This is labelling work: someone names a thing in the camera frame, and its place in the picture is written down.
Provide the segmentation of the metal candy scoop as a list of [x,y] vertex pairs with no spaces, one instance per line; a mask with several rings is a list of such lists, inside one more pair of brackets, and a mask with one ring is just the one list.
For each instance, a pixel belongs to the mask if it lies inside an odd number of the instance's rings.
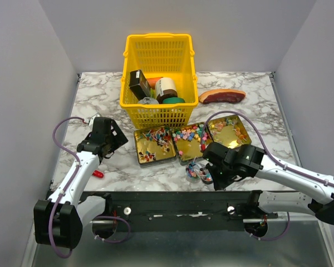
[[202,175],[201,180],[206,185],[210,185],[213,183],[213,179],[210,173],[206,173],[205,175]]

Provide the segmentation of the gold candy tin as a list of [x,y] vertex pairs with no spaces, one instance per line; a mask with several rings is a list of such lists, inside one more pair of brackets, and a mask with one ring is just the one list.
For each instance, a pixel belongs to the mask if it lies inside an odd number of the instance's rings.
[[168,126],[136,130],[134,141],[140,167],[163,164],[176,159],[172,133]]
[[173,144],[178,160],[182,166],[202,158],[202,149],[205,149],[212,138],[208,129],[203,130],[204,122],[193,123],[171,130]]
[[238,115],[212,119],[208,122],[208,130],[214,142],[231,149],[252,143]]

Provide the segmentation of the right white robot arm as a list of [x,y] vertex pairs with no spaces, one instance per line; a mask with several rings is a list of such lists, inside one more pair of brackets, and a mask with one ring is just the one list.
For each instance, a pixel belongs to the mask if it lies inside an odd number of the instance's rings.
[[273,212],[297,212],[315,216],[334,225],[334,175],[325,175],[288,164],[266,150],[242,145],[231,149],[212,142],[202,146],[215,190],[225,189],[234,182],[257,177],[292,189],[291,192],[262,192],[258,199],[245,204],[252,218]]

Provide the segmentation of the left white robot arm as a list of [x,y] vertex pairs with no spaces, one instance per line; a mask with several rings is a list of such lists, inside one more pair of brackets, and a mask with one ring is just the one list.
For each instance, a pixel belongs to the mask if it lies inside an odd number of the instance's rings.
[[82,122],[89,125],[90,133],[75,152],[63,148],[75,158],[70,170],[58,188],[46,200],[37,201],[33,209],[36,242],[51,245],[54,250],[74,249],[92,219],[111,216],[112,206],[103,197],[89,196],[83,202],[80,198],[102,160],[128,142],[111,118],[96,115]]

